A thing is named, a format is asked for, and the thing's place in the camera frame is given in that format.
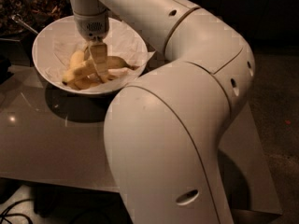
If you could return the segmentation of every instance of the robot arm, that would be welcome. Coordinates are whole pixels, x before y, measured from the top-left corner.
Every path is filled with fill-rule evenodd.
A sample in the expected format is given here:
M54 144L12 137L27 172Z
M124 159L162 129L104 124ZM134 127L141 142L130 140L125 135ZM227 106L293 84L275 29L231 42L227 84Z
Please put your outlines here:
M170 61L128 84L107 111L109 167L133 222L234 223L217 151L254 77L248 43L187 0L71 0L75 18L101 13L90 7L97 1Z

